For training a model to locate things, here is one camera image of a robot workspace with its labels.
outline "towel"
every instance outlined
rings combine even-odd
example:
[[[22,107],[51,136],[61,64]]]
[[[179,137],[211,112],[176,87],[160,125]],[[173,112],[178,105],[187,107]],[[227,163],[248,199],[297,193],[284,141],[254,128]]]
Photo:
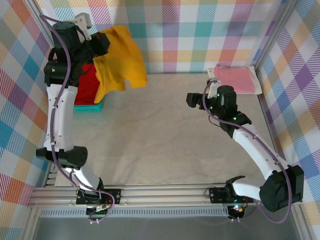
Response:
[[[216,66],[208,69],[209,78],[218,78],[221,85],[228,85],[234,88],[237,94],[262,93],[262,89],[253,66],[225,67]]]
[[[100,31],[110,41],[108,53],[93,59],[100,85],[94,103],[98,104],[111,91],[126,90],[125,80],[132,88],[147,85],[147,73],[139,47],[130,31],[122,25]]]

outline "cable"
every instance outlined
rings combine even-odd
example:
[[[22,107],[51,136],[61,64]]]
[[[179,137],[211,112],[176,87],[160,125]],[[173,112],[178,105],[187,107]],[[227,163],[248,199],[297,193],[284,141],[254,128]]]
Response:
[[[268,216],[268,214],[265,212],[264,208],[262,207],[262,205],[260,204],[257,204],[257,201],[254,200],[254,203],[257,205],[257,207],[262,211],[263,215],[269,219],[272,223],[274,224],[283,224],[289,217],[290,215],[290,212],[291,212],[291,206],[292,206],[292,188],[291,188],[291,183],[290,183],[290,180],[289,180],[289,176],[285,170],[285,168],[282,166],[281,162],[277,159],[277,157],[274,155],[274,153],[268,148],[267,145],[264,144],[264,142],[259,138],[259,137],[256,137],[256,135],[251,132],[250,130],[246,129],[245,127],[239,125],[239,124],[236,124],[234,122],[230,122],[230,121],[225,121],[225,120],[221,120],[217,117],[215,117],[208,109],[207,107],[207,104],[206,104],[206,92],[208,90],[208,88],[210,87],[210,85],[213,83],[214,81],[210,81],[206,87],[204,88],[204,91],[203,91],[203,95],[202,95],[202,103],[203,103],[203,107],[204,107],[204,110],[209,114],[210,117],[212,117],[214,120],[220,122],[220,123],[223,123],[223,124],[228,124],[228,125],[232,125],[232,126],[235,126],[243,131],[245,131],[247,134],[249,134],[252,138],[254,138],[263,148],[264,150],[272,157],[272,159],[276,162],[276,164],[279,166],[279,168],[281,169],[281,171],[283,172],[283,175],[285,177],[285,180],[286,180],[286,185],[287,185],[287,189],[288,189],[288,207],[287,207],[287,210],[286,210],[286,213],[283,217],[283,219],[279,220],[279,221],[276,221],[276,220],[273,220],[272,218],[270,218]]]
[[[93,223],[93,220],[92,220],[92,215],[94,215],[94,214],[98,214],[98,215],[101,215],[101,216],[106,216],[106,214],[107,214],[107,212],[109,211],[108,210],[108,199],[106,199],[105,200],[105,208],[103,209],[103,210],[101,210],[101,211],[94,211],[94,212],[90,212],[88,215],[89,215],[89,217],[87,217],[86,219],[88,219],[89,221],[90,221],[90,224],[92,224]]]
[[[93,66],[94,66],[94,62],[91,63],[91,65],[90,65],[90,67],[88,68],[88,70],[85,71],[85,72],[82,74],[82,76],[83,76],[83,75],[86,75],[86,74],[90,71],[90,69],[92,69]]]
[[[215,123],[213,123],[213,122],[210,120],[210,115],[208,116],[208,120],[209,120],[209,122],[210,122],[211,124],[213,124],[213,125],[215,125],[215,126],[217,126],[217,127],[220,128],[220,126],[219,126],[218,124],[215,124]]]
[[[58,20],[55,20],[51,17],[48,17],[48,16],[45,16],[43,14],[40,15],[40,18],[43,20],[43,22],[47,25],[47,27],[50,29],[50,31],[56,36],[56,38],[59,40],[64,52],[65,52],[65,56],[66,56],[66,64],[67,64],[67,69],[66,69],[66,74],[65,74],[65,77],[64,77],[64,80],[63,80],[63,83],[61,85],[61,88],[60,88],[60,91],[54,101],[54,104],[53,104],[53,109],[51,111],[51,117],[50,117],[50,142],[51,142],[51,151],[52,151],[52,158],[53,158],[53,161],[54,163],[56,164],[58,170],[61,172],[61,174],[67,178],[72,186],[76,186],[76,183],[73,181],[72,179],[72,176],[75,178],[75,180],[78,181],[79,185],[82,186],[83,188],[86,188],[86,189],[89,189],[93,192],[96,192],[96,193],[100,193],[100,194],[105,194],[105,195],[108,195],[109,197],[111,197],[112,199],[112,202],[111,202],[111,206],[108,210],[108,212],[106,213],[106,215],[104,217],[102,217],[101,219],[99,220],[92,220],[90,219],[90,221],[92,223],[99,223],[100,221],[104,220],[111,212],[111,210],[113,209],[114,205],[115,205],[115,198],[114,196],[109,193],[109,192],[106,192],[106,191],[102,191],[102,190],[98,190],[98,189],[94,189],[92,188],[91,186],[88,186],[88,185],[85,185],[83,182],[81,182],[79,180],[79,178],[76,176],[76,174],[72,171],[70,173],[70,175],[68,176],[64,171],[63,171],[63,168],[61,166],[61,164],[59,163],[58,159],[57,159],[57,156],[56,156],[56,151],[55,151],[55,136],[54,136],[54,128],[55,128],[55,114],[56,114],[56,109],[58,108],[58,102],[62,96],[62,93],[67,85],[67,82],[68,82],[68,79],[69,79],[69,76],[70,76],[70,72],[71,72],[71,59],[70,59],[70,54],[69,54],[69,51],[68,51],[68,48],[66,46],[66,44],[64,43],[63,39],[61,38],[61,36],[57,33],[57,31],[49,24],[49,21],[52,21],[52,22],[55,22],[55,23],[58,23],[60,21]]]
[[[207,195],[207,191],[208,191],[209,188],[215,188],[215,186],[208,186],[208,187],[205,189],[204,195],[205,195],[208,199],[210,198],[210,196]]]
[[[248,207],[249,199],[248,199],[247,196],[244,196],[244,198],[245,198],[245,201],[246,201],[246,205],[245,205],[244,209],[246,209]]]

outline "metal bracket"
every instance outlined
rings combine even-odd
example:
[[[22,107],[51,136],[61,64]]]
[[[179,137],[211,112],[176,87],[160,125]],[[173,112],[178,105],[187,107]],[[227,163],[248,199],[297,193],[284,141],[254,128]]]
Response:
[[[228,201],[228,195],[224,187],[210,187],[209,196],[210,196],[210,202],[212,204],[230,203],[230,201]],[[248,202],[249,204],[251,204],[254,202],[254,200],[249,197],[245,198],[244,196],[236,196],[234,197],[233,202],[237,204],[246,204]]]
[[[120,188],[104,188],[104,192],[110,193],[113,195],[115,200],[115,205],[120,204],[121,199],[121,189]],[[107,196],[103,196],[101,198],[92,198],[88,196],[83,189],[79,189],[77,191],[77,199],[75,204],[76,205],[87,205],[87,206],[97,206],[101,204],[111,204],[111,199]]]

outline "yellow cloth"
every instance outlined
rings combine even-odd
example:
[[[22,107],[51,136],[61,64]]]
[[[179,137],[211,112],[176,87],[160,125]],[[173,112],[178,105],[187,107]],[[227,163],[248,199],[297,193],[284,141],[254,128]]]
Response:
[[[132,88],[147,85],[147,73],[139,47],[125,26],[113,26],[100,31],[110,41],[108,53],[93,59],[100,85],[94,103],[99,103],[111,91],[126,90],[125,80]]]

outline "cloth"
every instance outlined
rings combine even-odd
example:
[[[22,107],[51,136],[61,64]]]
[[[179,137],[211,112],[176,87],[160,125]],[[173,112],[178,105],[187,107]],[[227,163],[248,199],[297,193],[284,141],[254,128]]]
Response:
[[[224,67],[216,66],[208,69],[209,78],[218,78],[221,85],[229,85],[237,94],[262,93],[262,89],[253,66]]]
[[[147,85],[147,73],[139,47],[130,31],[122,25],[100,31],[110,41],[108,53],[93,59],[100,82],[94,103],[99,103],[111,91],[124,91],[125,80],[132,88]]]
[[[86,74],[79,79],[78,93],[75,96],[74,105],[94,105],[100,82],[96,77],[95,65],[86,64],[82,68]]]

